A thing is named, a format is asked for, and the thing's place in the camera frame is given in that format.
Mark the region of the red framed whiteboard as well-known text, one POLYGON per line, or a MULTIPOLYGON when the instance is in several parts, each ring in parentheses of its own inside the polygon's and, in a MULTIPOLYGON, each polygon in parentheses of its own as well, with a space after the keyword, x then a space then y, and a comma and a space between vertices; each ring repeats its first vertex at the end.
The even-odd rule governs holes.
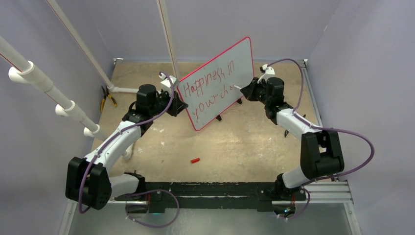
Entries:
POLYGON ((178 93, 195 131, 200 131, 243 95, 254 77, 252 44, 244 37, 180 80, 178 93))

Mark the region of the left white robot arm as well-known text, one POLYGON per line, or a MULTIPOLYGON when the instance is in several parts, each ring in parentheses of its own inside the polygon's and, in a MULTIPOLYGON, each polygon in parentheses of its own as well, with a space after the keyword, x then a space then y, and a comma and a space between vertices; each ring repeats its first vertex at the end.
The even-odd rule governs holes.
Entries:
POLYGON ((141 85, 136 100, 114 132, 102 144, 83 158, 73 157, 68 164, 65 196, 79 206, 102 209, 110 199, 129 195, 140 200, 146 194, 145 178, 125 172, 109 177, 109 171, 151 127, 154 120, 168 113, 175 117, 187 108, 178 95, 177 85, 165 80, 165 88, 158 91, 154 85, 141 85))

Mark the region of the red marker cap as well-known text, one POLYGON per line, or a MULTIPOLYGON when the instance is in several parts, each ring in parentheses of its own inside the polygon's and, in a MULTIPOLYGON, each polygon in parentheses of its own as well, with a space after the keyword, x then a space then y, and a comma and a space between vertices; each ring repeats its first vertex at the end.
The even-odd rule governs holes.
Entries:
POLYGON ((194 164, 194 163, 197 163, 197 162, 199 162, 200 161, 200 158, 195 158, 195 159, 192 159, 190 162, 192 163, 192 164, 194 164))

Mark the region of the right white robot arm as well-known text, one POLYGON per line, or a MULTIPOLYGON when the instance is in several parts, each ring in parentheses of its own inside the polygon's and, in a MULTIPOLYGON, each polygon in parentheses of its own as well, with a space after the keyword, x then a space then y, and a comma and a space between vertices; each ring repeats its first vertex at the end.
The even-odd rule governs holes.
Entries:
POLYGON ((284 100, 284 81, 277 77, 267 80, 254 78, 241 88, 248 101, 264 105, 265 115, 275 125, 284 128, 300 141, 300 164, 277 176, 268 196, 289 200, 300 187, 319 177, 340 173, 345 163, 338 132, 314 127, 284 100))

